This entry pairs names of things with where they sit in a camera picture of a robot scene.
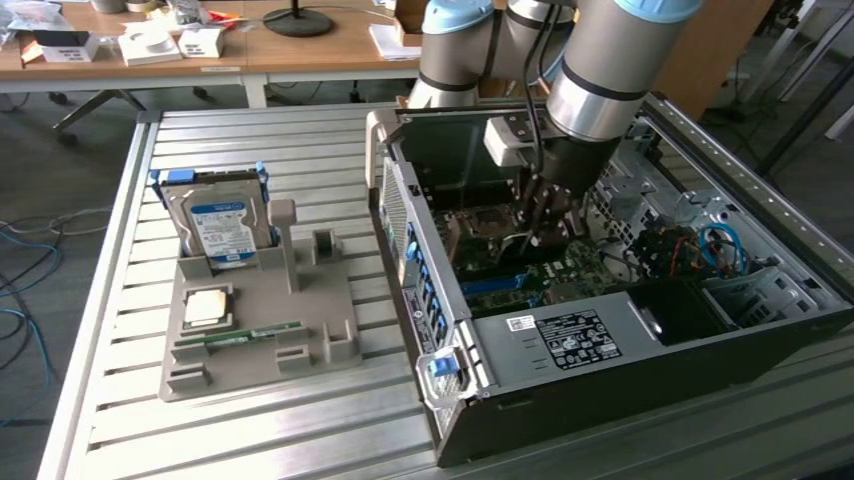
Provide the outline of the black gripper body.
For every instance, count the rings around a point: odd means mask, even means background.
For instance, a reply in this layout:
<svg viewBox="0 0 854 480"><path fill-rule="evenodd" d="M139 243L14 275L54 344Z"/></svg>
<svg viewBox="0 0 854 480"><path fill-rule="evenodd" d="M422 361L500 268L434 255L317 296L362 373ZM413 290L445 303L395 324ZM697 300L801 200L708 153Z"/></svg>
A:
<svg viewBox="0 0 854 480"><path fill-rule="evenodd" d="M558 185L570 193L586 193L596 184L621 143L617 137L590 142L566 136L542 140L536 144L532 179L536 191Z"/></svg>

